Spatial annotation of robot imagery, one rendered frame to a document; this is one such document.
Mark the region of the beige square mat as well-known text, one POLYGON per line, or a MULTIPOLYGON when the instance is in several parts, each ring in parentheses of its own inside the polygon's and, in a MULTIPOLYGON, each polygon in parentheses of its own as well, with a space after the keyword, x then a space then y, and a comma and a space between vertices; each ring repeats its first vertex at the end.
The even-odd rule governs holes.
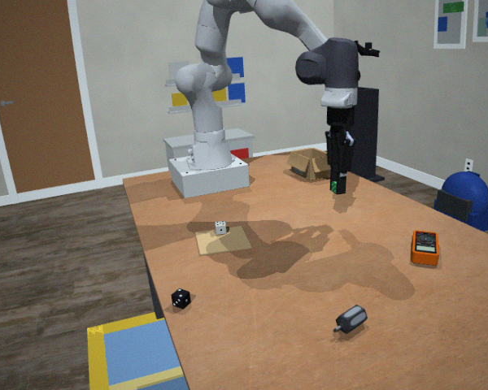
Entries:
POLYGON ((242 226, 227 227, 226 234, 216 230, 195 232, 200 256, 252 248, 242 226))

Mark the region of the white die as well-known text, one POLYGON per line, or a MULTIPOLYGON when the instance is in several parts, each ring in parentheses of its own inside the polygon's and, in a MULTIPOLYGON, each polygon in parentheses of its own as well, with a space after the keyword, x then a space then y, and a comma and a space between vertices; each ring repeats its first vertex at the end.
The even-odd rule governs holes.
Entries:
POLYGON ((225 221, 215 222, 216 235, 226 234, 226 224, 225 221))

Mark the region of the orange digital multimeter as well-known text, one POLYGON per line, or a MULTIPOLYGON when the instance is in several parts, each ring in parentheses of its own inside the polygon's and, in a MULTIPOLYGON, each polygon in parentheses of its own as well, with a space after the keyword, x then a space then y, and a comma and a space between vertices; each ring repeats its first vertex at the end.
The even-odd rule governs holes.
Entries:
POLYGON ((415 230, 412 237, 411 261, 435 266, 438 264, 438 256, 438 234, 415 230))

